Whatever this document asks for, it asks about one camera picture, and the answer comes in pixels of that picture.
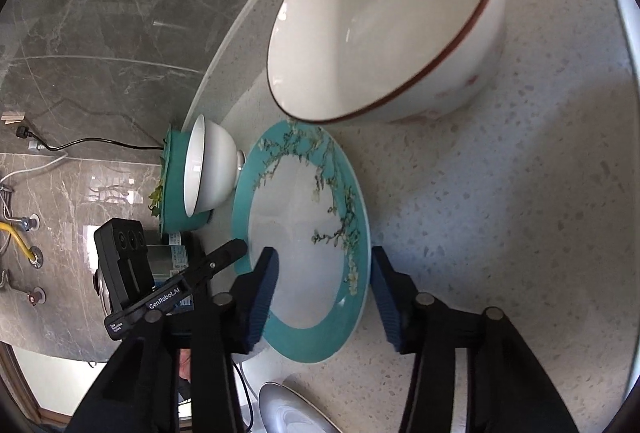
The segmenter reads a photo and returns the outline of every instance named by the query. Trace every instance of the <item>metal dish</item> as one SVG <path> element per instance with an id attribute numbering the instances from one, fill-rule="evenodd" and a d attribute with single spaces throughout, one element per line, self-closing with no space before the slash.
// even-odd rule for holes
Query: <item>metal dish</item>
<path id="1" fill-rule="evenodd" d="M 264 384 L 258 404 L 267 433 L 340 433 L 318 408 L 281 384 Z"/>

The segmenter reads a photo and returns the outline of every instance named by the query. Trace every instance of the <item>teal plate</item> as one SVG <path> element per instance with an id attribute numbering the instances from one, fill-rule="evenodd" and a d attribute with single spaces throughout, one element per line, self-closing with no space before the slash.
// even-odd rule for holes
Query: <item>teal plate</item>
<path id="1" fill-rule="evenodd" d="M 264 338 L 285 357 L 318 363 L 347 342 L 369 286 L 369 220 L 344 152 L 320 126 L 281 121 L 251 150 L 238 181 L 234 238 L 250 272 L 274 247 L 280 275 Z"/>

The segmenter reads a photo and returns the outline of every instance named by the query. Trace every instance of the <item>white ceramic bowl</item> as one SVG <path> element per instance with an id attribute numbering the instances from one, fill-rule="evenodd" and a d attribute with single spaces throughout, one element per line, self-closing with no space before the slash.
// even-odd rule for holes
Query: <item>white ceramic bowl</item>
<path id="1" fill-rule="evenodd" d="M 188 217 L 220 206 L 238 182 L 244 154 L 222 126 L 199 116 L 184 165 L 184 210 Z"/>
<path id="2" fill-rule="evenodd" d="M 309 123 L 437 118 L 492 79 L 505 0 L 284 0 L 267 75 Z"/>

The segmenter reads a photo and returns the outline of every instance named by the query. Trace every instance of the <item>white countertop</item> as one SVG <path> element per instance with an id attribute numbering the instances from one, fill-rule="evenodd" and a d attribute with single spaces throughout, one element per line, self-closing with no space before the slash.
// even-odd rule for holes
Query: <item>white countertop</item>
<path id="1" fill-rule="evenodd" d="M 192 107 L 246 152 L 282 118 L 259 74 L 278 1 L 250 1 Z M 436 123 L 328 130 L 362 185 L 373 244 L 451 307 L 503 308 L 580 431 L 599 432 L 624 396 L 640 316 L 636 84 L 615 0 L 508 0 L 507 22 L 498 78 L 472 105 Z M 231 203 L 200 232 L 207 248 L 228 238 Z M 267 348 L 244 369 L 256 390 L 286 381 L 344 431 L 393 432 L 412 363 L 370 296 L 328 361 Z"/>

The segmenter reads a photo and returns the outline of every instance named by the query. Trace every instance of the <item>teal bowl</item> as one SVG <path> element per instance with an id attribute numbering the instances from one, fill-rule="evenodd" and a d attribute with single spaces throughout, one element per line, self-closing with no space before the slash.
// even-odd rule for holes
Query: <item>teal bowl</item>
<path id="1" fill-rule="evenodd" d="M 162 170 L 162 200 L 160 202 L 160 233 L 195 231 L 209 221 L 211 211 L 187 216 L 184 210 L 184 165 L 189 147 L 188 132 L 172 130 L 164 139 Z"/>

